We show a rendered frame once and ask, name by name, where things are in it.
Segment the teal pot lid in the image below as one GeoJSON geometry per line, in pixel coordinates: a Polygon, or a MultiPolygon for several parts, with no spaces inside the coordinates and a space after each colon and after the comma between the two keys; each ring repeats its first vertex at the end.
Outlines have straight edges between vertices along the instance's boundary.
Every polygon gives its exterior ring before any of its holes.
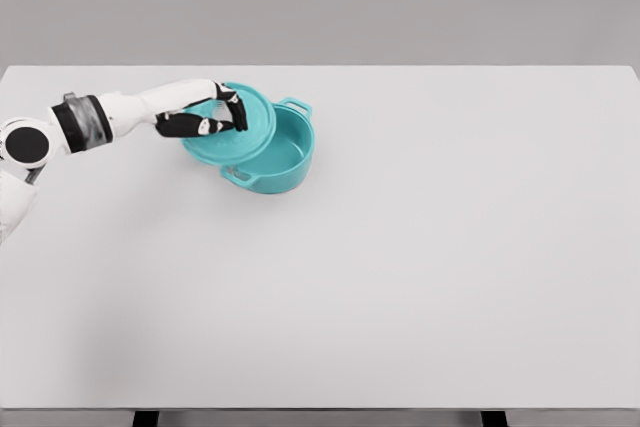
{"type": "Polygon", "coordinates": [[[273,104],[254,88],[228,82],[242,100],[248,130],[238,132],[231,129],[207,136],[183,138],[182,145],[195,159],[218,166],[233,166],[243,163],[261,153],[272,140],[276,129],[273,104]]]}

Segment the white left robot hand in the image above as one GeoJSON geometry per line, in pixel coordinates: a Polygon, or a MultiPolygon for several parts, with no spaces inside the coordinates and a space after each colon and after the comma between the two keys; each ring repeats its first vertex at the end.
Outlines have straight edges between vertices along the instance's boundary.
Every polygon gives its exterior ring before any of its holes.
{"type": "Polygon", "coordinates": [[[224,83],[210,79],[190,79],[144,91],[140,96],[155,117],[156,131],[165,138],[196,138],[229,130],[248,130],[242,99],[224,83]],[[223,102],[232,120],[219,120],[186,111],[188,107],[209,100],[223,102]]]}

